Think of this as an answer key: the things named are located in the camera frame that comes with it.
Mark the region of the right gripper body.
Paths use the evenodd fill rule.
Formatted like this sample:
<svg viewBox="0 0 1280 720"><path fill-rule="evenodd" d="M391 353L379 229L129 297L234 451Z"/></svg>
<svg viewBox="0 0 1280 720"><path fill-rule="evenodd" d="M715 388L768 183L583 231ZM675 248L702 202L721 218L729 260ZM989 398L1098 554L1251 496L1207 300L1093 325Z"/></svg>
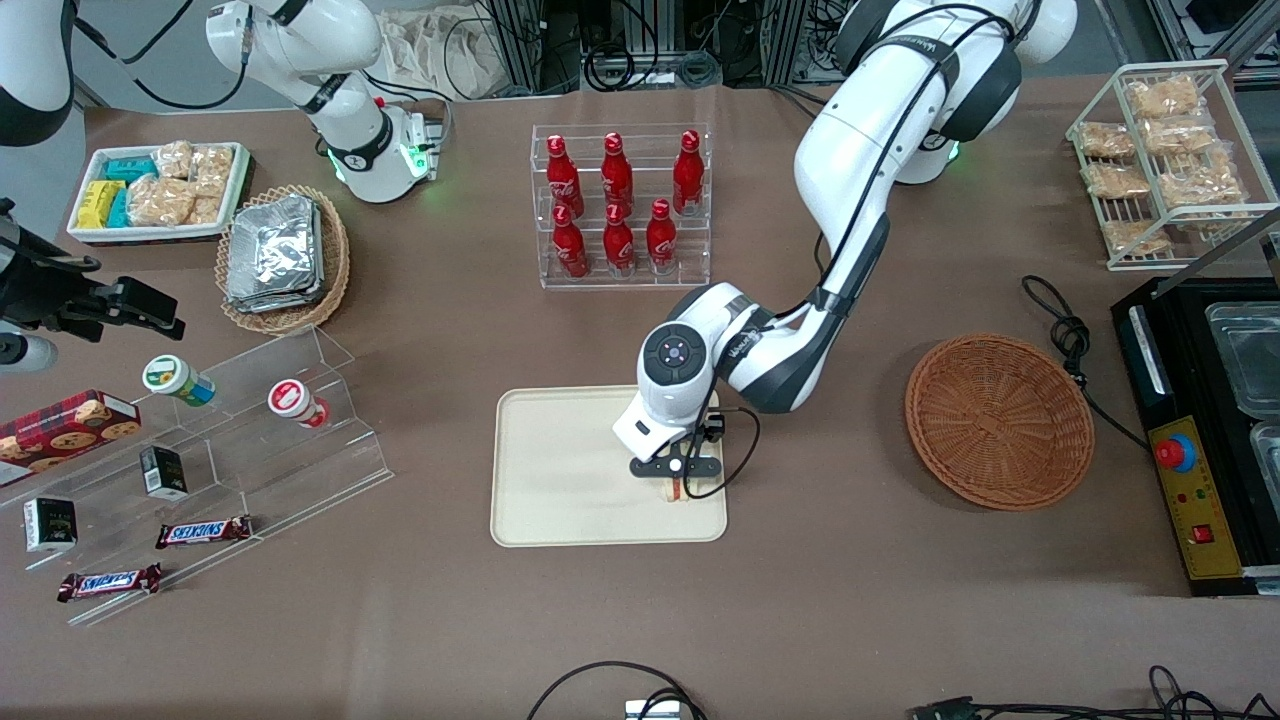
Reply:
<svg viewBox="0 0 1280 720"><path fill-rule="evenodd" d="M51 368L58 347L32 333L58 331L58 309L73 299L101 299L102 284L90 275L101 269L91 256L74 258L56 245L24 229L12 218L15 204L1 201L1 361L4 373L31 373Z"/></svg>

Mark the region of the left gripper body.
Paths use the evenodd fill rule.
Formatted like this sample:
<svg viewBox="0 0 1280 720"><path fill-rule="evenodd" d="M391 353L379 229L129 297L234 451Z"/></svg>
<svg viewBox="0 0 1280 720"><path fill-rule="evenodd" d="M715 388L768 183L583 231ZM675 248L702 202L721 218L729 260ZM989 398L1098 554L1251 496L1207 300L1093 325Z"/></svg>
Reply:
<svg viewBox="0 0 1280 720"><path fill-rule="evenodd" d="M710 480L724 474L724 420L708 409L692 427L668 427L649 416L635 396L613 432L632 455L628 470L634 477Z"/></svg>

